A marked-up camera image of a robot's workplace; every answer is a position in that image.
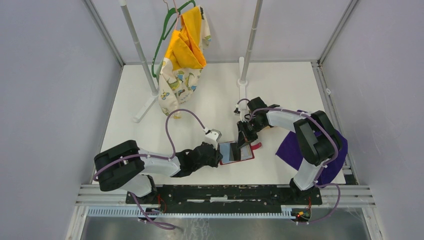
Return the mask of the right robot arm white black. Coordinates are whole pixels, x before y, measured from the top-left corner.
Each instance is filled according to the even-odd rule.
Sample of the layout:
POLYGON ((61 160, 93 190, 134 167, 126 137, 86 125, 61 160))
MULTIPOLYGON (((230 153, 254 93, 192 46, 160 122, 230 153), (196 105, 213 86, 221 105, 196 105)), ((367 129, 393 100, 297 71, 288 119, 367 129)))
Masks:
POLYGON ((255 142, 263 129, 278 127, 289 131, 276 154, 297 170, 288 191, 293 203, 302 204, 313 188, 328 186, 333 181, 336 172, 331 170, 329 177, 322 174, 341 159, 344 146, 340 133, 324 111, 294 111, 278 104, 266 105, 260 97, 249 100, 247 109, 236 124, 237 149, 255 142))

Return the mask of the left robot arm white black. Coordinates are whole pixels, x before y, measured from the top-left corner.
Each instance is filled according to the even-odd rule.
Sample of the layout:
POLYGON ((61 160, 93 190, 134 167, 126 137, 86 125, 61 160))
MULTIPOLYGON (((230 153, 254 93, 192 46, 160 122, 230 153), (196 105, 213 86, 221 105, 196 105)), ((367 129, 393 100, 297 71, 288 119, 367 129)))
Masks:
POLYGON ((171 156, 146 151, 135 140, 127 140, 94 157, 93 179, 103 192, 122 189, 151 204, 157 198, 153 174, 183 178, 203 167, 218 167, 222 158, 219 147, 206 142, 171 156))

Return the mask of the red leather card holder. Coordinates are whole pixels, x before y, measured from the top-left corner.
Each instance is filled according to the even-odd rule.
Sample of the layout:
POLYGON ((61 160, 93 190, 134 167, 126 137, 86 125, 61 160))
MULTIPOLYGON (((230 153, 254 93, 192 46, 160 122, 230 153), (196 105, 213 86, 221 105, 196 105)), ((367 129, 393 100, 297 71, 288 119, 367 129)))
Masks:
POLYGON ((218 144, 219 152, 222 154, 220 165, 228 165, 240 163, 255 158, 254 151, 262 147, 262 143, 249 144, 241 148, 237 148, 236 141, 223 142, 218 144))

